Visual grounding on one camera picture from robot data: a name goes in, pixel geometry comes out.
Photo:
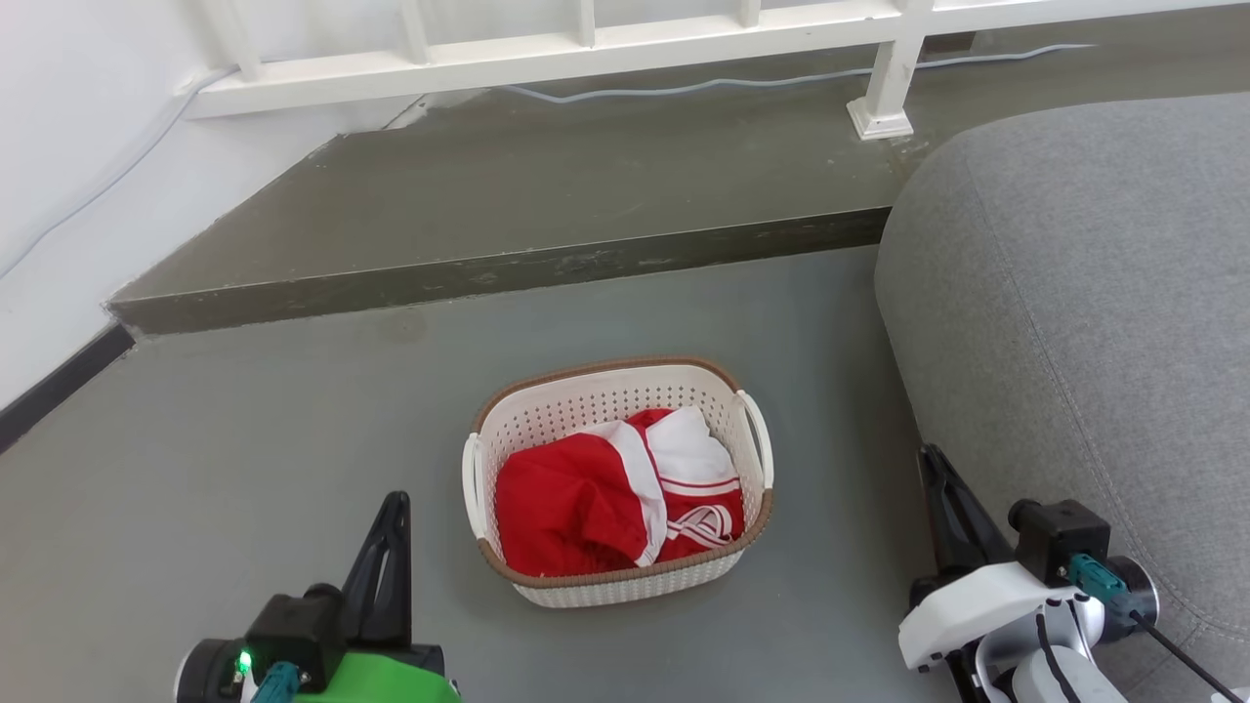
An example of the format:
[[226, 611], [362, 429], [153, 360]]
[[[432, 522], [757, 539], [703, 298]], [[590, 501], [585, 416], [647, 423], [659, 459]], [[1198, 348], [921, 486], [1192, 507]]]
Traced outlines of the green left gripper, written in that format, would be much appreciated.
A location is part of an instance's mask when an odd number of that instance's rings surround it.
[[294, 703], [462, 703], [446, 675], [442, 645], [412, 644], [411, 507], [406, 492], [384, 498], [358, 550], [345, 598], [345, 632], [352, 643], [294, 635], [292, 662], [312, 665], [311, 690], [301, 685]]

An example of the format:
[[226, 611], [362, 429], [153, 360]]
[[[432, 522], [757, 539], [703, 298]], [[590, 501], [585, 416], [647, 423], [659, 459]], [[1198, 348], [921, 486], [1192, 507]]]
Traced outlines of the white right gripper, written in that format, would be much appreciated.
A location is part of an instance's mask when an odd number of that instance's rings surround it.
[[902, 618], [902, 663], [921, 673], [945, 668], [961, 703], [1106, 703], [1094, 659], [1102, 605], [1010, 563], [1012, 545], [940, 448], [920, 447], [918, 472], [934, 579], [961, 578]]

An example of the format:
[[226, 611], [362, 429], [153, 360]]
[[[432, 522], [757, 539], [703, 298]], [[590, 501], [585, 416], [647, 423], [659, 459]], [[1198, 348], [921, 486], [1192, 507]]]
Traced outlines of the white perforated plastic laundry basket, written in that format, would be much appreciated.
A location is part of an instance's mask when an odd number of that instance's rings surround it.
[[[495, 482], [514, 453], [655, 408], [696, 407], [741, 477], [748, 527], [732, 544], [645, 568], [532, 578], [502, 560]], [[754, 397], [722, 368], [696, 357], [602, 363], [514, 384], [492, 397], [462, 449], [466, 517], [481, 554], [519, 595], [552, 609], [648, 600], [715, 580], [762, 534], [772, 512], [775, 463], [768, 422]]]

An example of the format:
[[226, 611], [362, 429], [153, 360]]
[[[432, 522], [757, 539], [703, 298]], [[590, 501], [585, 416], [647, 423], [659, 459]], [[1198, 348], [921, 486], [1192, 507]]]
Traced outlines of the red shorts with white stripe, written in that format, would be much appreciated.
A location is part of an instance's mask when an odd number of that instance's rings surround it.
[[656, 564], [668, 508], [642, 432], [602, 423], [514, 453], [495, 482], [502, 560], [532, 578]]

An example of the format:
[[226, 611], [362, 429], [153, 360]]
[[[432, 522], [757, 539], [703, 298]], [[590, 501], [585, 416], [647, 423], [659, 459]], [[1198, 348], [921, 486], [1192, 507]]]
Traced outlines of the red and white jersey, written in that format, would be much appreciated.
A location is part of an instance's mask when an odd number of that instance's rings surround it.
[[642, 440], [662, 493], [659, 563], [701, 555], [744, 535], [741, 477], [696, 407], [648, 409], [626, 423]]

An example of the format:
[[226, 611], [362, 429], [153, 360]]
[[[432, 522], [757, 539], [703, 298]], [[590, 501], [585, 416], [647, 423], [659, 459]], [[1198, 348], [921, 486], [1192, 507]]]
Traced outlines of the grey fabric sofa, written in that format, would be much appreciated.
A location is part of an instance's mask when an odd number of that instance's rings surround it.
[[1009, 539], [1074, 499], [1159, 628], [1250, 688], [1250, 93], [956, 135], [910, 176], [875, 295], [925, 443]]

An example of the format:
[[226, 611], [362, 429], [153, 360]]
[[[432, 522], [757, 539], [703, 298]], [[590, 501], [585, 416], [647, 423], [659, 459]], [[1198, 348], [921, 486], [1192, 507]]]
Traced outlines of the black skirting board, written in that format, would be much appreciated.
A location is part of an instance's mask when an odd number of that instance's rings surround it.
[[0, 410], [0, 455], [68, 402], [69, 397], [132, 349], [135, 343], [138, 340], [124, 326], [112, 324], [49, 377]]

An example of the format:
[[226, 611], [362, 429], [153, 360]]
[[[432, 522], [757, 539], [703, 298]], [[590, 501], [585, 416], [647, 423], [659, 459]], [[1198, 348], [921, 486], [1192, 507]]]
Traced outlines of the white metal railing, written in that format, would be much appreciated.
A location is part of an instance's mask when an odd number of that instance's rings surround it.
[[902, 110], [928, 38], [1131, 18], [1250, 4], [1250, 0], [822, 0], [764, 8], [732, 0], [732, 13], [634, 25], [600, 25], [595, 0], [570, 0], [566, 33], [438, 44], [429, 39], [421, 0], [398, 0], [396, 53], [358, 53], [265, 60], [244, 28], [238, 0], [208, 0], [228, 74], [190, 90], [190, 119], [425, 95], [466, 93], [652, 68], [679, 68], [874, 45], [862, 98], [849, 103], [858, 138], [906, 138]]

